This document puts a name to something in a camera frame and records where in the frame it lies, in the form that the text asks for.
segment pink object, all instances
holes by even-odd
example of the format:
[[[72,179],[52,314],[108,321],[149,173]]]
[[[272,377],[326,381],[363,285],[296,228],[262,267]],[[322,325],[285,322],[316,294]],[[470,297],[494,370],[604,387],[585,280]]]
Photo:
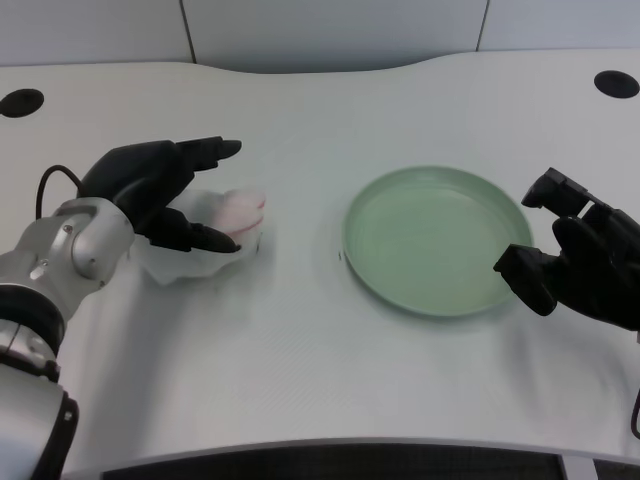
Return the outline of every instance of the pink object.
[[[231,190],[222,195],[205,190],[185,190],[171,204],[191,223],[201,223],[229,235],[242,248],[235,253],[215,253],[193,249],[178,252],[153,247],[137,237],[133,254],[160,284],[182,277],[208,277],[223,266],[255,255],[260,240],[265,205],[264,193],[255,189]]]

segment white table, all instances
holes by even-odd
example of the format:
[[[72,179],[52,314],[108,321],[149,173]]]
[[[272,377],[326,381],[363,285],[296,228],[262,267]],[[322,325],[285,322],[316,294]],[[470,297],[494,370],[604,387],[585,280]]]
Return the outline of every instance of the white table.
[[[42,171],[83,175],[110,148],[223,135],[244,148],[195,188],[258,185],[255,261],[169,288],[124,258],[62,347],[81,409],[66,471],[263,442],[368,439],[498,446],[640,463],[629,415],[633,333],[514,301],[417,318],[364,291],[340,255],[353,196],[390,170],[445,164],[520,199],[549,166],[640,218],[640,97],[597,91],[640,50],[454,55],[380,72],[252,75],[185,64],[3,68],[0,96],[45,104],[0,117],[0,250],[33,219]],[[45,214],[73,192],[52,178]],[[526,211],[554,253],[552,215]]]

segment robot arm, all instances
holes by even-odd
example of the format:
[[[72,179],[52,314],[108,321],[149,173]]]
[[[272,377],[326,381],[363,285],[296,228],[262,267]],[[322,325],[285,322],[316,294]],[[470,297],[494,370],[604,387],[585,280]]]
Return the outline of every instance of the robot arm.
[[[560,302],[596,320],[640,331],[640,225],[553,168],[533,184],[522,204],[559,217],[553,233],[562,250],[555,257],[537,248],[507,248],[493,269],[520,300],[539,315],[549,315]],[[640,391],[631,414],[631,432],[638,439],[639,414]]]
[[[0,478],[60,476],[78,407],[57,384],[56,355],[68,321],[109,282],[136,233],[183,251],[239,249],[167,208],[194,172],[239,150],[220,137],[114,149],[83,179],[80,198],[37,219],[0,255]]]

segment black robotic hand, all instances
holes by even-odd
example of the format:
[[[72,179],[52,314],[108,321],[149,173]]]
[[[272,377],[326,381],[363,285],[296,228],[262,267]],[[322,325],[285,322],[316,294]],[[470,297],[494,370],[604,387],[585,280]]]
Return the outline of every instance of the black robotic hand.
[[[593,205],[580,218],[589,202]],[[550,168],[522,204],[558,215],[555,257],[510,245],[494,270],[533,311],[549,315],[557,302],[627,330],[640,330],[640,225]]]
[[[109,200],[152,245],[184,252],[197,248],[233,253],[240,247],[227,235],[190,223],[167,205],[182,193],[195,172],[216,168],[218,160],[235,155],[241,147],[239,140],[211,137],[114,148],[82,179],[78,197]]]

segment black cable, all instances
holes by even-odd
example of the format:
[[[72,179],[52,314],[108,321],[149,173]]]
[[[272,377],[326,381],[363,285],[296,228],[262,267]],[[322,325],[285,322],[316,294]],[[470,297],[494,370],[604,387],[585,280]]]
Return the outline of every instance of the black cable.
[[[633,405],[633,412],[631,412],[631,433],[633,433],[634,437],[640,440],[640,432],[638,431],[638,412],[640,412],[640,390],[638,390],[636,403]]]
[[[40,184],[38,185],[38,192],[36,193],[36,220],[42,218],[42,198],[44,197],[44,189],[47,186],[47,180],[53,172],[62,172],[69,177],[69,180],[71,180],[78,188],[78,194],[82,196],[82,182],[78,177],[76,177],[75,173],[64,165],[53,165],[47,168],[42,174]]]

